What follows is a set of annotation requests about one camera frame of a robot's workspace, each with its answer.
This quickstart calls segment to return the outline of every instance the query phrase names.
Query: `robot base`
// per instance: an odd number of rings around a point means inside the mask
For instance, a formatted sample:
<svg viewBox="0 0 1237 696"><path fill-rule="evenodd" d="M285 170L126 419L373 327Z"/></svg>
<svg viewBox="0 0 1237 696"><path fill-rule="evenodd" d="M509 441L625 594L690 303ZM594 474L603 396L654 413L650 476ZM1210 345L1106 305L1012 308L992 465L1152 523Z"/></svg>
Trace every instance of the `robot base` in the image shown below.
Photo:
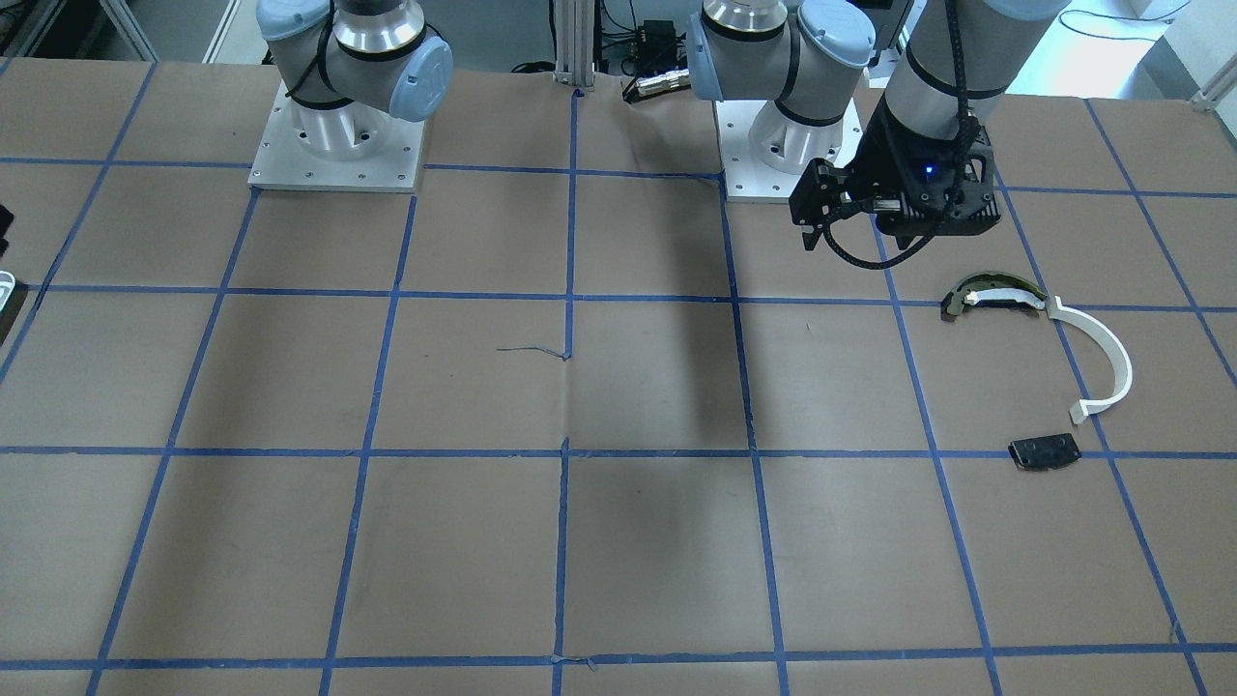
<svg viewBox="0 0 1237 696"><path fill-rule="evenodd" d="M416 193L421 171L424 122L408 122L380 114L387 131L371 152L356 158L325 158L299 142L292 100L282 84L254 156L249 183L272 190L355 190Z"/></svg>
<svg viewBox="0 0 1237 696"><path fill-rule="evenodd" d="M803 172L792 174L778 171L766 164L752 151L748 132L764 101L729 100L716 101L714 106L721 162L726 168L726 198L736 203L784 203L794 190L794 185L799 183ZM846 106L842 122L845 132L842 146L826 158L845 164L855 157L862 135L854 100Z"/></svg>

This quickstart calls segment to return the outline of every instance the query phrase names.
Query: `blue tape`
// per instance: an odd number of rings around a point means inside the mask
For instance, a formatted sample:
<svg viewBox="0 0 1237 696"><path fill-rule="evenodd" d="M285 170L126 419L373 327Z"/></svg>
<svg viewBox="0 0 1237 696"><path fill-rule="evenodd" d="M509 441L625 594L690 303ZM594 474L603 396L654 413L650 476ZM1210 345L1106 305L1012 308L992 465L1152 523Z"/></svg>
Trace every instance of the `blue tape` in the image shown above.
<svg viewBox="0 0 1237 696"><path fill-rule="evenodd" d="M193 388L198 382L198 376L202 373L202 365L207 359L207 347L210 344L210 337L219 321L219 312L223 309L224 298L226 297L224 289L228 287L233 271L236 268L236 260L240 257L241 246L245 244L245 236L249 232L249 225L254 219L254 210L257 208L257 199L260 194L261 192L256 188L250 190L249 205L245 209L245 216L241 219L240 230L236 232L236 241L233 244L233 251L228 258L228 266L224 269L223 279L219 282L219 289L215 293L214 305L210 308L210 315L202 331L202 339L198 341L198 352L193 357L193 367L189 370L189 376L184 382L184 389L181 392L181 402L177 405L176 417L172 419L172 430L167 436L167 451L160 460L158 469L155 472L155 481L151 483L151 492L146 499L146 508L142 512L142 519L137 527L137 535L134 539L134 546L129 555L129 562L125 566L125 574L120 581L120 590L116 592L116 601L113 603L111 616L108 619L108 628L103 634L103 643L99 645L100 663L108 660L108 656L111 653L111 644L116 638L116 630L120 628L120 618L124 614L125 605L129 600L129 590L132 587L134 575L137 572L137 562L141 559L142 549L146 545L146 535L150 533L151 519L155 517L155 506L158 503L160 492L163 488L163 480L167 477L168 464L172 460L171 450L176 446L176 439L179 436L181 427L184 424L184 415L189 409ZM95 696L99 690L99 680L101 677L101 668L92 670L90 681L87 685L85 691L87 696Z"/></svg>
<svg viewBox="0 0 1237 696"><path fill-rule="evenodd" d="M1112 152L1113 157L1116 158L1117 157L1117 152L1116 152L1116 150L1112 148L1112 143L1111 143L1111 141L1108 141L1107 134L1103 134L1102 126L1100 126L1100 122L1098 122L1097 116L1095 115L1095 111L1091 110L1090 101L1086 101L1086 104L1087 104L1087 110L1091 111L1092 119L1096 119L1096 125L1098 127L1101 127L1101 134L1103 135L1105 142L1108 145L1110 152ZM1129 174L1128 174L1128 172L1124 171L1124 167L1121 164L1119 159L1117 159L1117 166L1121 167L1122 174L1126 177L1126 182L1129 183L1129 189L1134 190L1133 180L1129 179ZM998 180L999 180L999 176L1001 176L1001 173L999 173L999 171L997 171ZM1044 284L1043 276L1039 272L1039 263L1035 261L1035 253L1030 248L1030 242L1029 242L1029 240L1027 237L1027 232L1025 232L1025 230L1022 226L1022 221L1018 218L1017 208L1014 206L1013 199L1009 198L1008 193L1006 193L1006 205L1008 206L1009 214L1011 214L1011 216L1014 220L1014 229L1017 229L1018 236L1022 239L1023 248L1027 251L1027 260L1030 261L1030 267L1035 272L1035 278L1040 282L1040 287L1044 287L1044 289L1047 291L1048 287L1047 287L1047 284ZM1186 291L1186 294L1188 294L1188 298L1190 299L1190 302L1192 303L1192 298L1189 297L1189 292L1188 291ZM1086 382L1082 380L1082 372L1079 370L1077 360L1074 356L1074 351L1072 351L1072 347L1070 346L1069 337L1065 335L1065 329L1060 324L1060 321L1054 321L1054 323L1055 323L1055 328L1056 328L1058 339L1061 341L1061 347L1065 351L1065 357L1069 361L1070 372L1074 373L1074 381L1077 384L1079 392L1082 394L1084 399L1089 399L1090 394L1089 394L1087 388L1086 388ZM1155 562L1155 558L1152 554L1150 546L1147 544L1147 537L1143 534L1142 523L1138 520L1138 514L1134 511L1133 502L1129 499L1129 494L1128 494L1128 491L1126 490L1126 483L1124 483L1124 481L1123 481L1123 478L1121 476L1121 471L1117 469L1117 459L1116 459L1116 456L1113 456L1112 448L1108 445L1108 438L1107 438L1107 435L1103 431L1102 424L1100 423L1100 417L1091 417L1091 424L1095 427L1096 435L1100 439L1100 446L1103 450L1103 459L1108 462L1108 469L1110 469L1110 471L1112 473L1112 477L1113 477L1113 481L1115 481L1115 483L1117 486L1117 492L1121 496L1122 504L1126 507L1126 514L1128 516L1129 523L1133 527L1134 537L1138 539L1138 545L1139 545L1139 548L1143 551L1143 558L1144 558L1144 560L1147 562L1147 567L1150 570L1152 579L1155 582L1157 591L1160 595L1160 601L1163 602L1164 611L1166 612L1168 618L1171 622L1171 626L1174 628L1174 633L1176 634L1176 638L1178 638L1178 642L1183 643L1183 644L1188 643L1188 639L1185 637L1185 632L1181 628L1180 622L1178 621L1176 609L1173 607L1173 600L1169 597L1168 587L1164 585L1164 579L1160 576L1159 566ZM1194 655L1190 651L1184 651L1184 655L1185 655L1185 661L1186 661L1186 664L1190 668L1190 674L1194 677L1195 686L1199 690L1199 695L1200 696L1207 696L1206 686L1204 686L1204 684L1202 684L1202 676L1199 673L1197 665L1195 664Z"/></svg>
<svg viewBox="0 0 1237 696"><path fill-rule="evenodd" d="M742 304L738 300L738 273L735 269L735 247L726 213L726 187L717 187L721 214L721 240L726 252L726 277L730 282L730 308L735 321L735 347L738 359L738 386L743 396L743 423L747 428L747 450L752 461L752 483L756 490L756 514L761 525L761 551L764 555L764 582L768 588L769 619L773 632L773 655L777 661L781 696L790 696L790 675L785 666L785 642L782 635L782 605L777 590L777 569L773 565L773 538L769 532L768 501L764 496L764 469L756 441L756 419L752 413L752 391L747 373L747 346L743 340Z"/></svg>
<svg viewBox="0 0 1237 696"><path fill-rule="evenodd" d="M872 234L876 235L876 245L881 252L881 260L888 260L884 248L884 240L872 219ZM1002 696L1001 676L997 674L997 661L992 653L992 638L988 635L987 619L983 617L983 603L980 601L978 584L975 581L975 571L971 567L970 554L966 551L966 540L962 538L962 527L957 520L957 511L954 507L954 496L949 490L949 477L945 475L945 466L941 462L940 451L936 448L936 436L931 429L931 418L928 414L928 402L924 398L923 383L919 381L919 370L915 366L915 356L910 347L910 333L907 330L905 316L902 314L902 304L898 300L898 288L893 279L893 271L884 269L884 281L889 287L889 298L893 300L893 318L898 323L898 334L902 337L902 351L907 357L907 370L910 373L910 386L914 388L915 404L919 408L919 419L923 422L924 436L928 440L928 450L931 452L933 469L936 471L936 482L940 486L941 498L945 502L945 513L949 516L949 527L954 534L954 544L957 546L957 556L962 564L962 576L966 579L966 592L971 597L971 608L975 612L975 624L980 633L980 645L983 649L983 661L988 668L988 680L992 682L993 696Z"/></svg>
<svg viewBox="0 0 1237 696"><path fill-rule="evenodd" d="M348 586L353 574L353 559L356 555L356 535L361 527L361 509L365 506L365 485L369 480L370 459L374 456L374 433L377 430L379 410L382 407L382 384L386 382L387 361L391 357L391 339L395 335L396 315L400 309L400 287L403 283L404 267L408 265L408 248L412 246L413 224L417 216L417 198L408 200L408 214L404 220L403 241L400 244L400 258L396 263L395 279L391 281L391 299L387 304L386 324L382 329L382 346L379 350L379 365L374 376L374 392L370 399L370 415L365 422L365 438L361 444L361 461L356 467L356 493L353 498L353 513L349 518L348 538L344 543L344 560L339 570L339 587L335 591L335 608L332 612L330 632L327 637L327 658L322 668L322 680L318 692L328 696L335 656L339 651L339 632L344 624L344 607L348 602Z"/></svg>

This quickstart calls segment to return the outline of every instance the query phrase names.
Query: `white object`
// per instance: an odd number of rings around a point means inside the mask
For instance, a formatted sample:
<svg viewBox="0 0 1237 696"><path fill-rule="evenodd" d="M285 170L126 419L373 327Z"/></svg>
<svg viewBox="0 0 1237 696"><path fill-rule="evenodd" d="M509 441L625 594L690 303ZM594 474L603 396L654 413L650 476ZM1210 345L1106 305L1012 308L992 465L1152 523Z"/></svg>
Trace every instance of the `white object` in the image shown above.
<svg viewBox="0 0 1237 696"><path fill-rule="evenodd" d="M752 126L766 101L731 99L714 103L717 119L717 143L721 146L721 163L726 168L726 198L735 203L784 203L799 183L803 168L787 173L767 164L752 142ZM858 110L855 101L846 106L842 125L842 143L834 153L824 157L834 164L845 164L855 158L862 136Z"/></svg>
<svg viewBox="0 0 1237 696"><path fill-rule="evenodd" d="M17 289L17 278L12 277L12 273L9 271L0 271L0 312L9 303L9 297L12 297L14 289Z"/></svg>
<svg viewBox="0 0 1237 696"><path fill-rule="evenodd" d="M1086 312L1066 307L1061 303L1061 298L1055 294L1048 303L1048 318L1065 321L1081 329L1082 333L1100 344L1103 354L1112 362L1112 373L1115 376L1112 397L1107 399L1079 399L1076 404L1070 407L1070 419L1074 422L1074 425L1081 425L1087 417L1106 412L1108 407L1121 402L1126 398L1126 394L1129 394L1129 388L1134 383L1134 366L1129 362L1129 354L1126 352L1126 346L1121 344L1121 340L1108 326Z"/></svg>

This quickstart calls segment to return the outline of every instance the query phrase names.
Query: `black cable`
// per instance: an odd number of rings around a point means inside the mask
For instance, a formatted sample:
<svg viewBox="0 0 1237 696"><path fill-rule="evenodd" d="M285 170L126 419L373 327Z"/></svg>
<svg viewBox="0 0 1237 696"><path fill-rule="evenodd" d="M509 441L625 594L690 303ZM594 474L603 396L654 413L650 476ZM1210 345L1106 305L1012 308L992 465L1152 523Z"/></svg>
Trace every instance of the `black cable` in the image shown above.
<svg viewBox="0 0 1237 696"><path fill-rule="evenodd" d="M1081 28L1077 28L1076 26L1066 22L1065 21L1065 15L1082 15L1082 16L1086 16L1086 17L1096 17L1096 19L1101 19L1101 20L1119 20L1119 21L1124 21L1124 22L1152 23L1152 22L1163 21L1164 23L1171 23L1171 20L1169 17L1173 17L1173 15L1180 12L1181 10L1184 10L1184 9L1189 7L1189 6L1190 6L1190 2L1188 1L1184 5L1181 5L1180 7L1173 10L1171 12L1165 12L1165 14L1158 16L1158 17L1150 17L1150 19L1124 17L1124 16L1121 16L1121 15L1102 15L1100 12L1092 12L1090 10L1065 10L1064 12L1061 12L1060 15L1056 16L1056 22L1060 23L1063 27L1072 31L1074 33L1081 33L1082 36L1090 36L1091 38L1103 38L1103 40L1107 40L1107 41L1150 41L1152 43L1154 43L1157 40L1147 37L1147 36L1107 36L1107 35L1103 35L1103 33L1091 33L1089 31L1082 31Z"/></svg>
<svg viewBox="0 0 1237 696"><path fill-rule="evenodd" d="M846 203L834 208L828 215L825 215L825 219L823 220L824 226L818 229L821 229L825 244L829 245L834 253L837 253L844 261L852 266L873 271L892 268L893 266L922 251L929 241L936 237L936 234L940 232L941 227L945 226L945 223L954 215L954 208L956 206L957 198L962 192L966 158L971 151L971 145L975 143L975 138L980 134L980 120L971 114L970 99L966 96L966 63L962 53L962 31L957 22L956 0L945 0L945 22L949 25L949 45L954 54L954 82L957 85L957 136L954 138L954 182L945 194L945 209L941 210L940 216L938 216L936 221L933 223L931 229L912 244L909 248L884 261L868 261L842 248L841 245L837 244L837 240L834 239L833 231L830 231L833 223L842 219L844 216L851 216L858 213L862 209L861 204Z"/></svg>
<svg viewBox="0 0 1237 696"><path fill-rule="evenodd" d="M434 25L432 25L429 22L426 22L426 26L428 26L429 28L434 30L434 33L438 35L438 38L442 38L443 41L447 41L447 37L443 36L443 32L438 31L437 26L434 26Z"/></svg>
<svg viewBox="0 0 1237 696"><path fill-rule="evenodd" d="M318 51L314 53L313 61L306 66L306 70L301 73L301 78L297 83L288 89L285 96L296 96L297 91L306 85L306 80L314 69L322 75L323 82L327 87L330 87L330 78L327 77L327 47L330 46L330 35L335 30L335 0L330 0L330 9L327 14L327 21L322 23L322 33L318 36Z"/></svg>
<svg viewBox="0 0 1237 696"><path fill-rule="evenodd" d="M558 61L558 27L554 26L554 0L549 0L549 42L554 47L554 59Z"/></svg>
<svg viewBox="0 0 1237 696"><path fill-rule="evenodd" d="M606 16L607 20L610 20L610 23L615 25L616 27L623 30L627 33L636 33L636 27L635 27L636 22L632 21L632 27L631 28L622 26L622 23L618 20L616 20L614 17L614 15L610 14L610 7L606 7L605 0L602 0L602 2L601 2L601 12ZM632 20L635 20L635 19L636 19L636 15L633 12L632 14Z"/></svg>

